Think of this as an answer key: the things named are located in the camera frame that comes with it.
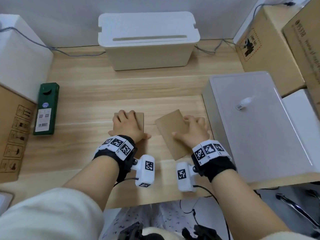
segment sleeve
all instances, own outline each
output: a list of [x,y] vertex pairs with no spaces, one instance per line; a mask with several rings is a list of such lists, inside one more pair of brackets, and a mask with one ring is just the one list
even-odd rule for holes
[[261,240],[314,240],[311,237],[294,232],[277,232],[262,238]]
[[55,188],[20,202],[0,217],[0,239],[98,239],[103,213],[86,194]]

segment hand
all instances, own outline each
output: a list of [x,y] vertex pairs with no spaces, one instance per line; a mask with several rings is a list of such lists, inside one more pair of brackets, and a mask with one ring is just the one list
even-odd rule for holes
[[131,110],[126,117],[123,110],[120,110],[118,116],[114,116],[113,130],[110,130],[108,134],[110,136],[124,135],[130,136],[134,143],[141,141],[142,139],[150,139],[151,135],[143,133],[137,124],[136,118],[134,117],[134,111]]
[[205,125],[205,118],[195,118],[192,115],[186,115],[183,118],[189,122],[189,131],[186,134],[172,132],[174,139],[182,141],[190,148],[194,148],[201,142],[209,140],[210,136]]

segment person's left hand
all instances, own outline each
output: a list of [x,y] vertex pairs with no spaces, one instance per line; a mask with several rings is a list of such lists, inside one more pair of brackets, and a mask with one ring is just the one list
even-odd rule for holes
[[139,129],[134,113],[135,112],[131,110],[126,117],[125,112],[120,110],[118,116],[113,117],[113,130],[110,130],[108,134],[110,136],[130,136],[131,139],[134,140],[134,143],[137,143],[142,139],[150,139],[150,134],[143,133]]

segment green box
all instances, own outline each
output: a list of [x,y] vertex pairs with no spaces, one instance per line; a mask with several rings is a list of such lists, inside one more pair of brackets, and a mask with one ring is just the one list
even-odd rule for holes
[[40,86],[34,135],[53,135],[58,107],[59,85],[55,82]]

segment wooden table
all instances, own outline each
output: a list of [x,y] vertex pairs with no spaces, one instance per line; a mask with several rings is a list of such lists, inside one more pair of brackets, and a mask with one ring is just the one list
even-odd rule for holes
[[[213,50],[218,40],[202,40],[199,47]],[[71,54],[97,54],[99,46],[64,48]],[[46,190],[59,187],[84,168],[94,150],[112,129],[112,117],[120,109],[144,113],[144,130],[152,135],[146,153],[155,158],[155,182],[149,188],[125,181],[112,191],[107,208],[137,206],[208,195],[205,190],[178,190],[175,165],[155,120],[176,109],[183,115],[207,120],[201,91],[212,74],[243,72],[235,49],[223,43],[215,55],[194,49],[184,67],[114,71],[107,56],[68,57],[55,53],[48,82],[60,85],[55,133],[30,135],[19,180],[0,185],[13,192],[13,204]],[[179,161],[191,161],[186,156]],[[207,178],[199,185],[210,187]]]

